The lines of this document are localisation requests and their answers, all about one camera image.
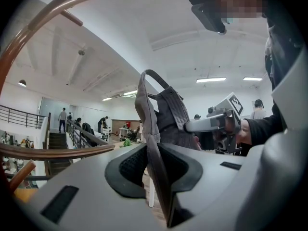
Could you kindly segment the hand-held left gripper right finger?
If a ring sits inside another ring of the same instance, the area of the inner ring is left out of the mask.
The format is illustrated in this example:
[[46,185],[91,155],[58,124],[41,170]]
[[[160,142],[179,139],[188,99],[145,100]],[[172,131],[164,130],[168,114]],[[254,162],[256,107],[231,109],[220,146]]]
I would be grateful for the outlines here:
[[167,175],[167,227],[198,215],[230,185],[244,158],[159,143]]

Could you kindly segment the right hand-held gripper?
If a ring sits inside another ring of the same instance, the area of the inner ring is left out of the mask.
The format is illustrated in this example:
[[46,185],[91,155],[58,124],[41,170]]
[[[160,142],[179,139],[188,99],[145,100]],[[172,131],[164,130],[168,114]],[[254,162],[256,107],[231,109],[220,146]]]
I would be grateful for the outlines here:
[[240,145],[236,135],[241,130],[243,106],[234,92],[215,106],[208,108],[206,118],[191,120],[184,124],[186,132],[199,133],[199,142],[204,151],[217,154],[239,154]]

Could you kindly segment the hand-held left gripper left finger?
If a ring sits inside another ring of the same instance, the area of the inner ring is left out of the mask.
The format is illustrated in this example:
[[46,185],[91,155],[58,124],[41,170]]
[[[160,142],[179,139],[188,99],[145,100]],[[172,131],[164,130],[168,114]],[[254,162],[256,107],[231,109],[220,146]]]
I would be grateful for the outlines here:
[[[53,177],[24,205],[29,219],[44,231],[162,231],[145,199],[125,198],[105,179],[108,163],[135,146],[82,159]],[[58,223],[43,216],[43,209],[65,186],[77,187]]]

